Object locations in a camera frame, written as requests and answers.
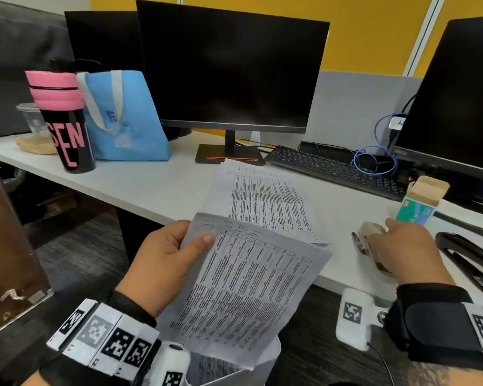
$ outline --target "desk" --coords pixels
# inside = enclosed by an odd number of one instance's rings
[[[64,171],[58,156],[26,153],[16,146],[14,137],[1,137],[0,161],[165,225],[174,220],[193,219],[206,198],[218,167],[195,163],[200,143],[222,144],[224,139],[192,132],[170,142],[172,157],[169,162],[98,161],[94,171],[72,175]],[[333,258],[315,284],[336,293],[353,287],[393,301],[396,289],[393,279],[377,271],[370,258],[356,253],[351,232],[358,230],[363,221],[382,224],[386,218],[395,216],[400,204],[297,175],[316,207],[325,238],[332,243]],[[461,234],[483,247],[483,237],[438,218],[432,218],[427,228],[433,235],[440,231]],[[483,305],[483,293],[449,259],[442,257],[456,283],[468,290],[476,303]]]

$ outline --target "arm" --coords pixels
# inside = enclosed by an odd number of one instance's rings
[[[184,287],[189,268],[215,240],[213,235],[202,235],[179,249],[189,224],[190,221],[176,221],[150,233],[116,287],[116,291],[129,297],[153,317],[161,314],[175,299]],[[36,372],[23,386],[50,385]]]
[[[410,222],[386,220],[387,234],[369,236],[370,245],[400,285],[456,285],[427,229]],[[483,371],[412,362],[408,386],[483,386]]]

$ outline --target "keyboard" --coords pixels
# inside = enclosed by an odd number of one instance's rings
[[[405,188],[387,176],[366,175],[345,162],[284,146],[277,146],[272,150],[266,156],[265,162],[387,199],[402,201],[405,195]]]

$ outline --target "device on wrist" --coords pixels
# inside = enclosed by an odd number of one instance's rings
[[[412,361],[483,370],[483,307],[455,285],[400,285],[384,329]]]
[[[52,386],[129,383],[148,370],[158,336],[155,319],[122,293],[85,299],[47,342],[59,355],[39,373]]]

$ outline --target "tattoo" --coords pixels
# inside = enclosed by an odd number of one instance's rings
[[[408,372],[408,386],[449,386],[451,372],[448,366],[413,362]]]

